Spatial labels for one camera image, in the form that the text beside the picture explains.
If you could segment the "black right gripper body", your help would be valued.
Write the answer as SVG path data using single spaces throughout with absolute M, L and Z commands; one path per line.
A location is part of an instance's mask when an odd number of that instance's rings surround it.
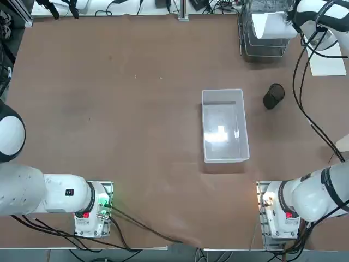
M 293 25 L 293 20 L 294 20 L 294 16 L 295 16 L 295 9 L 290 7 L 286 10 L 285 14 L 284 14 L 284 23 L 286 25 Z

